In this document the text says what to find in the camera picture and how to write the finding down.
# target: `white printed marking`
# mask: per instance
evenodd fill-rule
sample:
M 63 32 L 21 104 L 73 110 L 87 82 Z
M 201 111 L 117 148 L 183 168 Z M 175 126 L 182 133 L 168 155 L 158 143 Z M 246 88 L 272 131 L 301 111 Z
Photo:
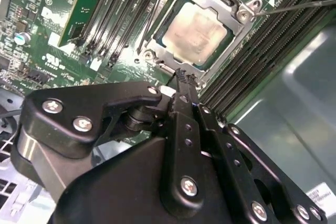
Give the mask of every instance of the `white printed marking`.
M 52 32 L 50 34 L 49 40 L 48 40 L 48 45 L 56 47 L 57 49 L 65 52 L 66 54 L 70 55 L 72 51 L 75 49 L 76 45 L 74 43 L 69 43 L 65 46 L 58 47 L 58 42 L 61 39 L 61 37 L 58 34 L 55 34 Z
M 269 0 L 268 3 L 269 3 L 272 7 L 275 6 L 275 0 Z
M 311 189 L 307 195 L 325 212 L 327 218 L 336 214 L 336 196 L 325 182 Z

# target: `mounting hole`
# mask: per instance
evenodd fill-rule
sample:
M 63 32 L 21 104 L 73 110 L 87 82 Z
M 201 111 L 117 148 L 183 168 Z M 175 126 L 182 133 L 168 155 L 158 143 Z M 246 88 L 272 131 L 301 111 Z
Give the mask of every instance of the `mounting hole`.
M 253 2 L 253 7 L 254 7 L 254 8 L 259 8 L 260 5 L 261 5 L 260 1 L 254 1 L 254 2 Z
M 191 128 L 191 126 L 190 126 L 189 124 L 186 124 L 186 125 L 185 125 L 185 129 L 186 129 L 187 131 L 191 131 L 191 130 L 192 130 L 192 128 Z
M 157 91 L 156 88 L 154 88 L 154 87 L 148 87 L 148 91 L 149 91 L 151 94 L 158 94 L 158 91 Z
M 186 138 L 184 142 L 187 146 L 193 146 L 193 141 L 191 141 L 189 138 Z
M 238 160 L 235 159 L 234 163 L 235 163 L 236 166 L 240 167 L 240 162 Z
M 181 95 L 180 96 L 180 99 L 185 102 L 185 103 L 188 103 L 188 98 L 185 96 L 185 95 Z

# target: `black ram slot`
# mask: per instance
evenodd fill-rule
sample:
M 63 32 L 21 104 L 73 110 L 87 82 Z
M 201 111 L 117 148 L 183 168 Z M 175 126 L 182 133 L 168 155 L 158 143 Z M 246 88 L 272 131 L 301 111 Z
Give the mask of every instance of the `black ram slot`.
M 309 1 L 316 0 L 284 0 L 280 7 Z M 201 102 L 220 116 L 228 115 L 326 14 L 326 8 L 301 9 L 266 19 L 202 94 Z
M 293 23 L 297 20 L 300 22 L 300 18 L 302 18 L 302 13 L 305 10 L 299 9 L 295 12 L 289 12 L 286 17 L 281 21 L 281 25 L 275 27 L 275 29 L 272 30 L 272 36 L 269 36 L 262 44 L 259 44 L 257 48 L 252 50 L 247 56 L 248 59 L 244 61 L 235 71 L 235 75 L 232 78 L 227 78 L 227 82 L 225 84 L 225 89 L 222 89 L 219 91 L 218 95 L 216 96 L 217 99 L 213 98 L 212 101 L 209 103 L 209 106 L 212 108 L 216 108 L 218 104 L 221 103 L 221 101 L 226 97 L 227 93 L 230 92 L 230 90 L 235 86 L 235 82 L 237 82 L 236 77 L 239 78 L 239 80 L 243 79 L 245 75 L 247 75 L 251 69 L 256 68 L 256 64 L 259 61 L 267 60 L 269 57 L 272 57 L 272 55 L 267 54 L 267 50 L 274 46 L 275 43 L 279 43 L 279 38 L 283 36 L 283 34 L 286 34 L 285 39 L 290 36 L 291 33 L 289 33 L 288 29 L 295 31 L 296 27 L 293 27 Z
M 229 115 L 233 110 L 251 93 L 257 86 L 273 71 L 273 69 L 281 63 L 281 61 L 287 56 L 287 54 L 295 47 L 298 43 L 300 43 L 301 39 L 311 31 L 311 29 L 317 25 L 326 15 L 328 14 L 328 10 L 323 10 L 319 12 L 312 22 L 310 22 L 305 27 L 305 31 L 300 34 L 298 38 L 291 44 L 291 47 L 287 47 L 285 51 L 282 52 L 280 57 L 277 57 L 276 61 L 273 62 L 268 68 L 265 68 L 258 77 L 253 81 L 247 84 L 243 90 L 240 91 L 239 94 L 236 94 L 236 98 L 232 99 L 231 102 L 226 106 L 226 109 L 222 112 L 222 115 Z
M 113 16 L 114 12 L 116 11 L 116 8 L 120 4 L 121 0 L 110 0 L 107 4 L 108 9 L 106 10 L 103 18 L 99 22 L 99 26 L 96 30 L 96 33 L 94 37 L 91 40 L 91 47 L 95 47 L 97 43 L 100 41 L 101 37 L 104 34 L 104 31 L 106 30 L 111 17 Z
M 150 2 L 151 2 L 151 0 L 143 0 L 142 1 L 139 9 L 134 14 L 134 18 L 132 19 L 132 22 L 128 25 L 127 30 L 123 33 L 115 51 L 112 53 L 112 56 L 115 59 L 113 61 L 116 61 L 118 59 L 118 57 L 120 56 L 122 50 L 125 48 L 126 44 L 128 43 L 128 40 L 130 39 L 130 37 L 131 37 L 131 35 L 132 35 L 132 33 L 135 29 L 136 24 L 140 21 L 140 19 L 145 14 L 146 9 L 147 9 L 148 5 L 150 4 Z
M 113 44 L 114 40 L 116 39 L 120 29 L 124 25 L 125 19 L 132 12 L 133 5 L 136 2 L 137 2 L 137 0 L 127 0 L 126 4 L 124 5 L 124 7 L 121 11 L 121 14 L 120 14 L 118 20 L 115 22 L 115 25 L 113 26 L 113 28 L 109 31 L 106 42 L 104 43 L 102 48 L 100 48 L 100 51 L 99 51 L 100 54 L 102 52 L 104 52 L 103 54 L 105 56 L 106 53 L 108 52 L 108 50 L 112 47 L 112 44 Z
M 260 73 L 263 71 L 264 68 L 267 66 L 271 66 L 274 64 L 274 62 L 277 60 L 275 51 L 277 48 L 287 48 L 288 45 L 292 40 L 297 40 L 297 35 L 300 35 L 300 33 L 297 33 L 298 31 L 301 31 L 303 27 L 307 25 L 307 22 L 313 18 L 315 13 L 318 12 L 317 9 L 315 10 L 309 10 L 305 12 L 303 15 L 300 16 L 299 23 L 296 24 L 295 27 L 291 27 L 286 31 L 287 36 L 282 37 L 278 42 L 278 47 L 275 46 L 275 48 L 264 55 L 268 55 L 270 58 L 265 58 L 267 61 L 261 61 L 255 64 L 255 66 L 252 68 L 252 71 L 249 71 L 248 74 L 242 78 L 241 80 L 237 81 L 234 85 L 230 86 L 230 92 L 225 95 L 223 99 L 220 100 L 220 103 L 217 105 L 218 112 L 222 114 L 224 111 L 226 111 L 226 108 L 232 103 L 234 99 L 236 99 L 239 94 L 245 89 L 246 86 L 248 86 L 250 83 L 254 82 L 255 79 L 260 75 Z
M 98 21 L 98 16 L 101 12 L 102 7 L 104 6 L 106 0 L 99 0 L 98 4 L 96 6 L 96 9 L 94 10 L 92 17 L 90 18 L 90 22 L 87 24 L 85 31 L 84 31 L 84 36 L 83 38 L 86 39 L 89 35 L 89 33 L 91 32 L 93 26 L 98 22 L 97 27 L 99 27 L 100 25 L 100 20 Z
M 297 4 L 300 0 L 283 0 L 279 8 Z M 254 48 L 257 48 L 259 44 L 262 43 L 273 30 L 274 27 L 278 25 L 279 22 L 285 17 L 287 13 L 280 13 L 272 16 L 271 18 L 264 21 L 264 23 L 259 27 L 256 34 L 244 45 L 242 50 L 238 55 L 224 68 L 223 72 L 213 83 L 207 88 L 205 93 L 202 95 L 202 100 L 204 103 L 208 103 L 213 96 L 225 85 L 226 80 L 229 78 L 228 74 L 233 75 L 236 69 L 247 59 L 247 54 Z

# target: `white label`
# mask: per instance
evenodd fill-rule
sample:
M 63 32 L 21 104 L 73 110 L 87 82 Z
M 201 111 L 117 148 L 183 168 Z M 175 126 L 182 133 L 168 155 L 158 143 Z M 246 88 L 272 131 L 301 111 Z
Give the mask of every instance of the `white label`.
M 94 71 L 98 71 L 101 63 L 102 63 L 101 59 L 94 58 L 91 65 L 90 65 L 90 68 L 93 69 Z
M 51 55 L 51 54 L 46 54 L 45 56 L 42 56 L 42 60 L 46 60 L 45 65 L 57 70 L 58 68 L 65 70 L 65 66 L 60 64 L 60 59 L 57 57 Z
M 326 183 L 314 187 L 307 195 L 325 212 L 327 218 L 336 214 L 336 196 Z
M 71 52 L 75 49 L 76 45 L 74 43 L 68 43 L 65 46 L 58 47 L 58 42 L 61 39 L 61 36 L 58 34 L 55 34 L 54 32 L 51 32 L 49 40 L 48 40 L 48 45 L 53 46 L 66 54 L 70 55 Z
M 268 3 L 269 3 L 272 7 L 275 6 L 275 0 L 269 0 Z

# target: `metal frame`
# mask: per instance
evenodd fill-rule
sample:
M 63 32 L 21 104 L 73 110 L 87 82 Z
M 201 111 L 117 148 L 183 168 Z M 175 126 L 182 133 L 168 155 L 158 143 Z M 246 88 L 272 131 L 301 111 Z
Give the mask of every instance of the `metal frame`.
M 160 13 L 166 1 L 167 0 L 162 0 L 162 3 L 160 3 L 161 8 L 157 10 L 156 16 Z M 161 27 L 176 1 L 177 0 L 173 1 L 153 34 Z M 234 6 L 228 6 L 222 0 L 192 1 L 203 9 L 211 8 L 215 10 L 218 13 L 218 20 L 235 35 L 234 39 L 212 66 L 207 70 L 200 70 L 189 63 L 180 63 L 174 60 L 174 52 L 169 52 L 166 48 L 158 44 L 153 37 L 145 43 L 141 54 L 145 56 L 147 52 L 151 52 L 153 57 L 145 57 L 145 60 L 170 74 L 173 74 L 178 68 L 185 69 L 188 74 L 194 74 L 197 77 L 199 86 L 204 86 L 222 66 L 229 54 L 252 29 L 255 21 L 253 15 L 255 12 L 261 10 L 263 2 L 262 0 L 250 0 L 247 3 L 243 3 L 240 0 L 234 0 Z

